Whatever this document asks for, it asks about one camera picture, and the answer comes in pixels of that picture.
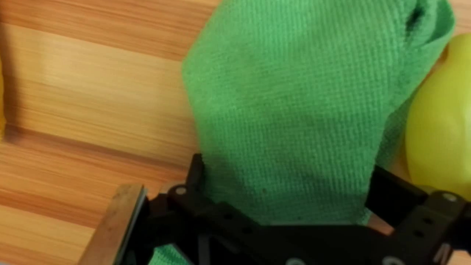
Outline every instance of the green fabric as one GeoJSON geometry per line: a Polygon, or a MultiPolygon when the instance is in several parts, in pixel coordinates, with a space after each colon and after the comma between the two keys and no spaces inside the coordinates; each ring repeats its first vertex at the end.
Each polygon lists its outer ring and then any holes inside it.
{"type": "Polygon", "coordinates": [[[222,1],[182,69],[206,194],[262,224],[363,224],[453,25],[446,0],[222,1]]]}

